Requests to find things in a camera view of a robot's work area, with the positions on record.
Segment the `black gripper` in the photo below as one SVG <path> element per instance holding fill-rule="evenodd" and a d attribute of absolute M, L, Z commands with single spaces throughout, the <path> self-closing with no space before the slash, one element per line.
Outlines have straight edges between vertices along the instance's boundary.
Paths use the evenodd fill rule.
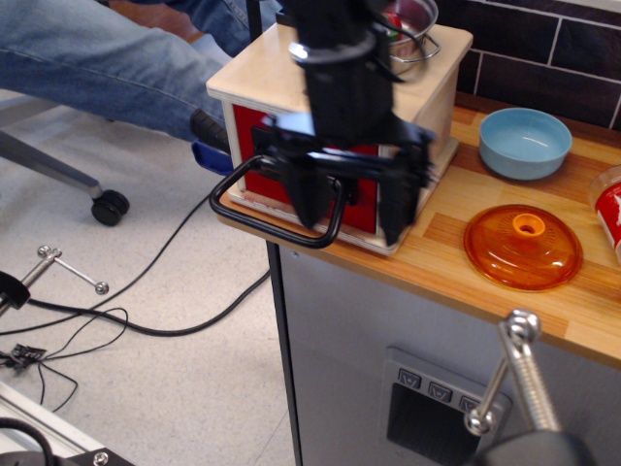
<path fill-rule="evenodd" d="M 281 182 L 301 223 L 312 229 L 334 196 L 330 178 L 377 180 L 379 226 L 387 246 L 414 223 L 420 191 L 432 177 L 433 134 L 392 112 L 386 46 L 289 49 L 304 70 L 310 111 L 267 119 L 261 170 Z"/>

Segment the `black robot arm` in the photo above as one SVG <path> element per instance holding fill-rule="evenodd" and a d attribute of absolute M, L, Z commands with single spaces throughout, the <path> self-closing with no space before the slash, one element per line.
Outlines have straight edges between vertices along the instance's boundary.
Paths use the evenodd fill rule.
<path fill-rule="evenodd" d="M 275 116 L 271 148 L 261 164 L 278 177 L 298 219 L 326 233 L 305 237 L 277 228 L 275 236 L 310 249 L 331 245 L 360 180 L 379 187 L 379 225 L 392 246 L 413 224 L 419 191 L 430 180 L 432 132 L 393 111 L 383 1 L 287 1 L 297 30 L 290 52 L 304 70 L 307 114 Z"/>

